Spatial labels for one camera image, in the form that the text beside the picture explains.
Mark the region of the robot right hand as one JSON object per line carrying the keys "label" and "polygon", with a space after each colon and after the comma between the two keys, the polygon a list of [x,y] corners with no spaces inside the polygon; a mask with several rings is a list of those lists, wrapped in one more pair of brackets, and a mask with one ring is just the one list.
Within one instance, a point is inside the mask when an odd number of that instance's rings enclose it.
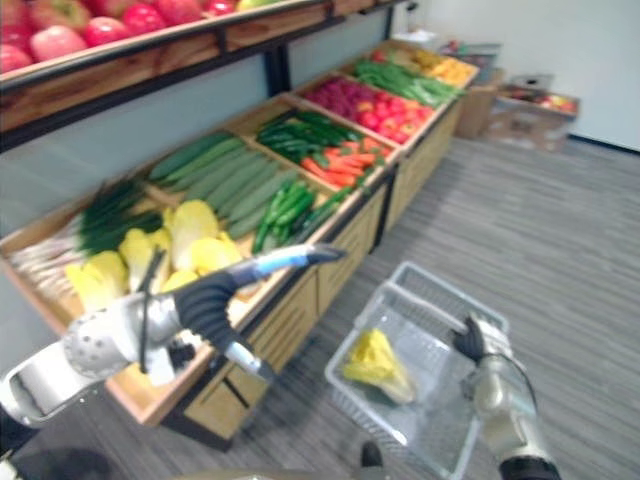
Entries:
{"label": "robot right hand", "polygon": [[485,357],[513,358],[508,335],[489,318],[470,312],[465,318],[465,333],[455,333],[453,345],[462,355],[479,364]]}

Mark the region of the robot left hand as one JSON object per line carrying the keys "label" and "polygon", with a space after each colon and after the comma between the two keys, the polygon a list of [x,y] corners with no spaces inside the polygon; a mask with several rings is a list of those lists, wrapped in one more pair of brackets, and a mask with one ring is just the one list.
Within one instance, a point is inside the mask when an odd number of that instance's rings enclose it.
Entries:
{"label": "robot left hand", "polygon": [[276,377],[273,368],[253,352],[248,341],[231,325],[229,302],[241,289],[278,270],[336,262],[345,256],[344,250],[329,244],[299,244],[218,270],[172,293],[179,323],[246,373],[270,383]]}

